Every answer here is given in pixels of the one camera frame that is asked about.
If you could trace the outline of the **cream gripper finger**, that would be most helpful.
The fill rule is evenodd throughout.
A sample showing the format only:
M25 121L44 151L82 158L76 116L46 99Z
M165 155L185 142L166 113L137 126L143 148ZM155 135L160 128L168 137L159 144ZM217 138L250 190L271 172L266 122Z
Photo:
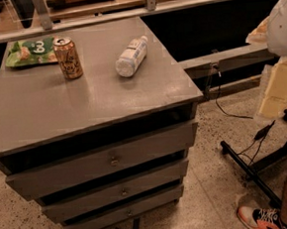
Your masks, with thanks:
M287 57L281 57L271 69L258 114L276 118L287 107Z
M268 21L269 17L267 16L255 29L251 31L251 33L247 35L245 41L251 45L254 45L255 43L265 44L267 42L266 33Z

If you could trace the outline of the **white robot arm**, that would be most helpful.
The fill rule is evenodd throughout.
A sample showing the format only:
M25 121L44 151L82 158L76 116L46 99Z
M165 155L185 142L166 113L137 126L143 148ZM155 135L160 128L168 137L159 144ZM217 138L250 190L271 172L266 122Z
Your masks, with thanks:
M272 67L258 114L274 118L287 107L287 0L279 0L274 8L245 41L251 45L266 44L279 61Z

